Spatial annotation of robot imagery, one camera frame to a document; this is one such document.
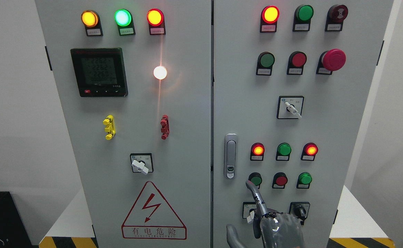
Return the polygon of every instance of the high voltage warning sign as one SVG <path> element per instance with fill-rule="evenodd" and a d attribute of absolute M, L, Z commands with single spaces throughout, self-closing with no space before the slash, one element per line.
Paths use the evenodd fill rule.
<path fill-rule="evenodd" d="M 186 226 L 153 182 L 147 181 L 122 224 L 126 239 L 186 239 Z"/>

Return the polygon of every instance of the gray metal panel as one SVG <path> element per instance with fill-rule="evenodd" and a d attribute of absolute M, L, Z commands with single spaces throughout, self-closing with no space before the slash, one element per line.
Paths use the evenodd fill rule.
<path fill-rule="evenodd" d="M 211 1 L 36 0 L 36 5 L 99 247 L 208 247 Z M 119 8 L 133 15 L 136 35 L 118 35 L 113 15 Z M 163 11 L 166 35 L 149 35 L 151 8 Z M 104 36 L 85 35 L 81 14 L 87 9 L 100 15 Z M 123 49 L 126 98 L 79 97 L 70 49 L 101 47 Z M 161 85 L 152 74 L 160 64 L 168 70 Z M 108 114 L 117 131 L 110 141 L 102 124 Z M 170 121 L 167 140 L 159 131 L 163 114 Z M 154 173 L 132 173 L 129 154 L 148 152 Z M 121 225 L 148 180 L 186 225 L 187 240 L 123 239 Z"/>
<path fill-rule="evenodd" d="M 262 9 L 280 9 L 277 33 L 259 33 Z M 314 8 L 309 32 L 292 32 L 299 0 L 214 2 L 214 247 L 228 247 L 226 224 L 233 224 L 248 247 L 261 247 L 252 226 L 241 218 L 242 202 L 252 201 L 245 181 L 252 172 L 263 177 L 260 191 L 267 207 L 288 212 L 290 202 L 310 202 L 303 228 L 308 248 L 327 245 L 338 200 L 381 49 L 392 0 L 311 0 Z M 348 6 L 342 32 L 324 32 L 328 9 Z M 345 66 L 333 75 L 316 75 L 318 59 L 329 49 L 342 49 Z M 261 52 L 276 61 L 272 76 L 256 76 Z M 304 74 L 286 75 L 290 54 L 307 55 Z M 302 119 L 276 118 L 279 96 L 304 96 Z M 224 136 L 236 133 L 237 168 L 234 179 L 223 176 Z M 250 161 L 250 147 L 265 145 L 264 161 Z M 275 161 L 276 149 L 287 142 L 290 161 Z M 313 162 L 301 161 L 303 146 L 318 145 Z M 285 189 L 272 189 L 275 173 L 289 179 Z M 310 189 L 296 189 L 300 173 L 313 176 Z"/>

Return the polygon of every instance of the yellow black hazard stripe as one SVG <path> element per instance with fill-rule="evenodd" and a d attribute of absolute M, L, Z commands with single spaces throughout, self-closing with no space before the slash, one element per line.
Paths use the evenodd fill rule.
<path fill-rule="evenodd" d="M 45 237 L 39 248 L 99 248 L 96 238 Z M 395 248 L 388 238 L 331 238 L 327 248 Z"/>
<path fill-rule="evenodd" d="M 327 248 L 395 248 L 389 238 L 331 238 Z"/>
<path fill-rule="evenodd" d="M 99 248 L 96 238 L 45 237 L 39 248 Z"/>

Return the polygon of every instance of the white indicator light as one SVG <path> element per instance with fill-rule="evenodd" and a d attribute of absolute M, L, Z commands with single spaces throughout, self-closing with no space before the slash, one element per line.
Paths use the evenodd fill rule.
<path fill-rule="evenodd" d="M 157 66 L 156 68 L 154 68 L 153 75 L 158 80 L 164 79 L 167 74 L 168 72 L 165 66 Z"/>

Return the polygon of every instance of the lightning bolt symbol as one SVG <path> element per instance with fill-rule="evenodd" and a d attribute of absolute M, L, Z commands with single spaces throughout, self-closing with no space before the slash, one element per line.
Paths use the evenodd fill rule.
<path fill-rule="evenodd" d="M 155 205 L 151 205 L 151 206 L 147 206 L 149 204 L 149 202 L 154 198 L 154 194 L 151 194 L 148 198 L 148 200 L 146 201 L 146 203 L 143 205 L 142 210 L 143 209 L 147 209 L 147 208 L 151 208 L 151 207 L 156 207 L 153 212 L 151 213 L 151 215 L 154 214 L 154 212 L 160 207 L 161 204 L 155 204 Z M 151 217 L 151 215 L 149 215 L 148 217 L 145 218 L 145 223 L 149 220 L 151 220 L 149 217 Z"/>

